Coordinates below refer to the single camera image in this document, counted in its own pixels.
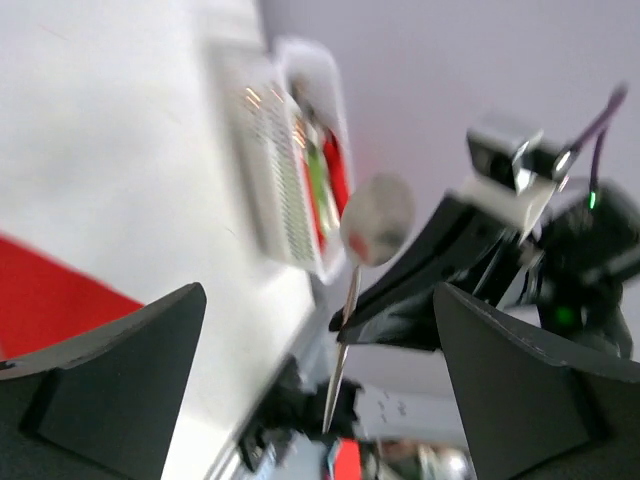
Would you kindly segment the red paper napkin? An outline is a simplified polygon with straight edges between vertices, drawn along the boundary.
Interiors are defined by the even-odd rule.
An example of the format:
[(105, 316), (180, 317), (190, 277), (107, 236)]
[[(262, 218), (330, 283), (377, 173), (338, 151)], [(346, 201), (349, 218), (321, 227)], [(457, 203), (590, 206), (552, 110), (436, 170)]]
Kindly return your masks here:
[(1, 236), (1, 359), (13, 360), (131, 314), (143, 304)]

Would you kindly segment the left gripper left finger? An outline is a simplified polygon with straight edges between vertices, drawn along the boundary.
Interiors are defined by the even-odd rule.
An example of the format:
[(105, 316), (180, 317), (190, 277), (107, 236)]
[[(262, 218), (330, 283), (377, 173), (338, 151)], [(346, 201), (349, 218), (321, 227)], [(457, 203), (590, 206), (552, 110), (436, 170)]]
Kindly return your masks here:
[(160, 478), (206, 303), (201, 284), (185, 285), (99, 355), (3, 380), (2, 478)]

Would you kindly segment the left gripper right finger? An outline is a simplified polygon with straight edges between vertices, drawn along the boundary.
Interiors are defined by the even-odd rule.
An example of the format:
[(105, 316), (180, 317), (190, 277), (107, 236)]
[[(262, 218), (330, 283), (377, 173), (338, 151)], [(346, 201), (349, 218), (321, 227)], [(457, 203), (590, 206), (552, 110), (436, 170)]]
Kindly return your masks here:
[(639, 478), (639, 365), (449, 284), (434, 307), (480, 479)]

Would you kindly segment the silver spoon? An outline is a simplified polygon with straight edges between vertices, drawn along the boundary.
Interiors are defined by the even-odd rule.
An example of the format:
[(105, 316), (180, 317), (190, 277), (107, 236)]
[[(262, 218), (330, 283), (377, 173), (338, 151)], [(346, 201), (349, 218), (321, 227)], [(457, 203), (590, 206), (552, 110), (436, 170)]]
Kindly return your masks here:
[[(350, 196), (341, 217), (340, 239), (352, 264), (351, 280), (341, 313), (339, 332), (343, 332), (355, 313), (365, 268), (387, 264), (408, 240), (415, 223), (415, 200), (410, 186), (398, 174), (380, 172), (360, 185)], [(352, 395), (358, 402), (361, 385), (345, 377), (350, 345), (336, 337), (334, 370), (327, 385), (321, 433), (336, 435), (333, 427), (338, 405)]]

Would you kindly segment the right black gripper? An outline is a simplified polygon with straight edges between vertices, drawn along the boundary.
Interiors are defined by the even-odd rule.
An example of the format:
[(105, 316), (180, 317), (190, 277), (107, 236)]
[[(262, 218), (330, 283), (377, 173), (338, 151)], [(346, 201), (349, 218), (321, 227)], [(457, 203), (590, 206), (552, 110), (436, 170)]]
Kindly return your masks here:
[[(570, 204), (543, 224), (533, 240), (540, 260), (510, 286), (519, 241), (515, 228), (447, 194), (409, 248), (360, 295), (354, 315), (363, 320), (450, 282), (501, 310), (534, 307), (539, 326), (558, 336), (631, 356), (621, 304), (624, 284), (639, 276), (639, 207), (632, 197), (605, 181)], [(329, 330), (339, 332), (340, 322), (337, 311)]]

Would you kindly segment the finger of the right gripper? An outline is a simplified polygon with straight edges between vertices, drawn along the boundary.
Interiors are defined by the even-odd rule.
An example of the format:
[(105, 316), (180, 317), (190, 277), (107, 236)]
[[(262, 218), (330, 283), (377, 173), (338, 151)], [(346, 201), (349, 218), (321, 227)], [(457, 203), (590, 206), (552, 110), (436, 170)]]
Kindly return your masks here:
[(353, 315), (339, 333), (349, 345), (384, 345), (434, 352), (441, 349), (433, 295), (396, 302), (372, 316)]

